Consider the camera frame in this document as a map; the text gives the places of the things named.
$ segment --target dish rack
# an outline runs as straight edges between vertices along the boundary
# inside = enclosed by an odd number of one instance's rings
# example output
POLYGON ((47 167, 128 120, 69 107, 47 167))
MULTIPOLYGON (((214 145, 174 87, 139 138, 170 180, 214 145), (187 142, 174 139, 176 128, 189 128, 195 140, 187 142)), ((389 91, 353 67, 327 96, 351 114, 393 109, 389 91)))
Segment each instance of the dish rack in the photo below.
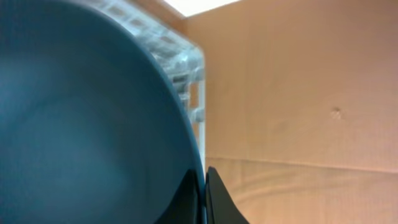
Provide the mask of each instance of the dish rack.
POLYGON ((191 125, 205 169, 205 59, 198 46, 126 0, 79 0, 128 30, 156 59, 173 83, 191 125), (196 105, 191 86, 196 86, 196 105))

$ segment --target white light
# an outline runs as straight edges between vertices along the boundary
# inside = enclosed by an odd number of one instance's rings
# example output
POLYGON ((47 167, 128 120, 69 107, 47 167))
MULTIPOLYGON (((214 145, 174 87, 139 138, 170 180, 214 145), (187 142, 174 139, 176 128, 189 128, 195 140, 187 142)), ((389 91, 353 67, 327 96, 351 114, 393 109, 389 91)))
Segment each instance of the white light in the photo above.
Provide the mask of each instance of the white light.
POLYGON ((192 16, 240 0, 164 0, 184 16, 192 16))

